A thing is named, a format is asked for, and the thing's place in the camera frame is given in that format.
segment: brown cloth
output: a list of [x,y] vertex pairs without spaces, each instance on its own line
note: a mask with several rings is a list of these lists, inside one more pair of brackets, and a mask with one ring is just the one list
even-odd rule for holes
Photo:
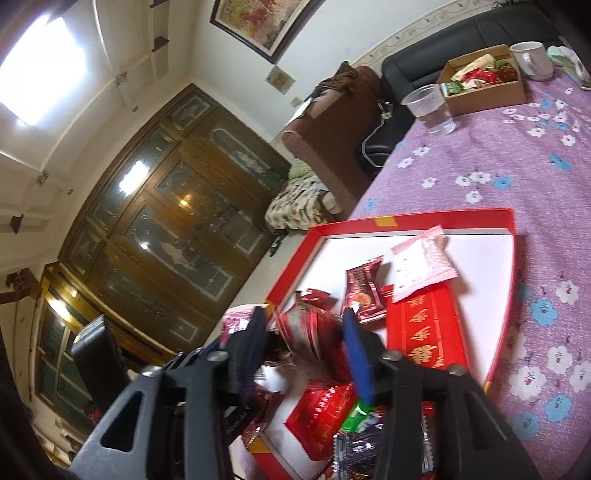
[[349,92],[351,95],[355,93],[356,85],[355,79],[358,73],[348,61],[340,64],[339,69],[335,75],[329,79],[323,80],[310,95],[311,98],[318,98],[326,90],[336,90],[337,92]]

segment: floral tablecloth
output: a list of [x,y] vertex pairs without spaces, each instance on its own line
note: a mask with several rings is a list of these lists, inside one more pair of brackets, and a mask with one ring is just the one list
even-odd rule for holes
[[529,103],[416,122],[351,218],[509,207],[518,282],[490,395],[540,474],[564,474],[591,436],[591,93],[559,70]]

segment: clear plastic cup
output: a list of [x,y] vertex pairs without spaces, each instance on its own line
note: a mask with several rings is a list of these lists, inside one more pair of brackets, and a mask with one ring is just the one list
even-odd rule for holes
[[400,103],[408,107],[431,135],[440,137],[456,128],[438,83],[425,85],[409,93]]

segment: screw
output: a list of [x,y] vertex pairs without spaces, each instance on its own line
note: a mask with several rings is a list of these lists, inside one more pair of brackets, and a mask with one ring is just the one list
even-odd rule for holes
[[466,369],[458,364],[450,365],[447,370],[449,371],[450,375],[455,375],[456,377],[466,375]]
[[158,367],[156,365],[148,365],[142,369],[142,375],[145,377],[155,377],[160,371],[162,367]]
[[382,353],[382,358],[390,362],[398,362],[399,360],[402,360],[402,357],[402,352],[399,352],[398,350],[386,350]]
[[210,362],[225,362],[226,360],[228,360],[228,352],[226,352],[225,350],[216,350],[215,352],[210,353],[207,356],[207,359]]

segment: wallpaper border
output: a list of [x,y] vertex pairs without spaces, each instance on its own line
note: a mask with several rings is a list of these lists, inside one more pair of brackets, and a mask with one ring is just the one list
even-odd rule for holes
[[496,0],[455,0],[443,5],[395,32],[353,63],[353,67],[366,65],[379,70],[382,61],[391,54],[460,20],[491,10],[496,4]]

